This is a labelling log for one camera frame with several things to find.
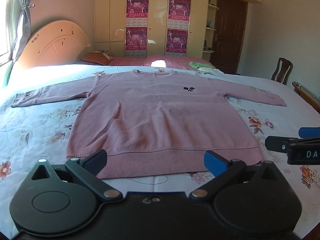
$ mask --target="shelf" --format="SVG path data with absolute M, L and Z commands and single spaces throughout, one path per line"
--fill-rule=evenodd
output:
M 218 8 L 217 6 L 212 5 L 212 4 L 208 4 L 208 7 L 209 7 L 209 9 L 211 9 L 211 10 L 219 10 L 219 8 Z

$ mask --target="curtain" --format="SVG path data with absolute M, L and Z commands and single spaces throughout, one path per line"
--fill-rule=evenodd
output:
M 17 38 L 12 53 L 13 62 L 15 62 L 20 56 L 30 38 L 31 17 L 29 8 L 35 5 L 29 5 L 31 0 L 18 0 L 22 11 L 17 28 Z

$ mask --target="pillow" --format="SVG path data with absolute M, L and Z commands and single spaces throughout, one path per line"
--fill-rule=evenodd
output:
M 112 52 L 108 50 L 92 51 L 80 58 L 85 62 L 107 66 L 113 60 Z

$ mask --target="curtain tieback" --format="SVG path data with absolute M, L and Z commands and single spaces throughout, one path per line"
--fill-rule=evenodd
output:
M 30 5 L 24 6 L 22 8 L 22 10 L 29 9 L 29 8 L 34 7 L 34 6 L 35 6 L 34 4 L 30 4 Z

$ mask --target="white wall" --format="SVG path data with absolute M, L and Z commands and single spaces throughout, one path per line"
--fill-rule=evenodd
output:
M 287 85 L 297 81 L 318 97 L 320 0 L 263 0 L 251 5 L 248 21 L 238 73 L 270 79 L 284 57 L 293 63 Z
M 56 20 L 78 24 L 88 35 L 94 49 L 94 0 L 31 0 L 31 34 Z

